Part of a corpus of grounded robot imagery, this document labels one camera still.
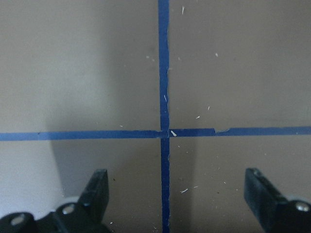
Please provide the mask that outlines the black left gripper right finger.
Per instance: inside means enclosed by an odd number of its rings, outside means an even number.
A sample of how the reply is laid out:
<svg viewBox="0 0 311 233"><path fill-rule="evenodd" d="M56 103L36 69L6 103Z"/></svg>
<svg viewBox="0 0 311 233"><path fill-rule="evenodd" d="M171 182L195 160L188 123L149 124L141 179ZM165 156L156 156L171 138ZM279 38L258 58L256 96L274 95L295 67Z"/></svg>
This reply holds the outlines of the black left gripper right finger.
<svg viewBox="0 0 311 233"><path fill-rule="evenodd" d="M245 170L244 199L262 228L273 228L289 203L257 168Z"/></svg>

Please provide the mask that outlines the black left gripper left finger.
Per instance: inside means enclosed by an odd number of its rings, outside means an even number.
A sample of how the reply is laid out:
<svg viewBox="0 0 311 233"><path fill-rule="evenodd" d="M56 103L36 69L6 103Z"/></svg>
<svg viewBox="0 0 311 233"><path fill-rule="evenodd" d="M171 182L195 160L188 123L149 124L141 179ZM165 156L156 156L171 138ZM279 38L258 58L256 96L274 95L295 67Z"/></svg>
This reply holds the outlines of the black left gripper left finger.
<svg viewBox="0 0 311 233"><path fill-rule="evenodd" d="M108 173L97 169L82 191L78 203L95 223L101 223L108 205Z"/></svg>

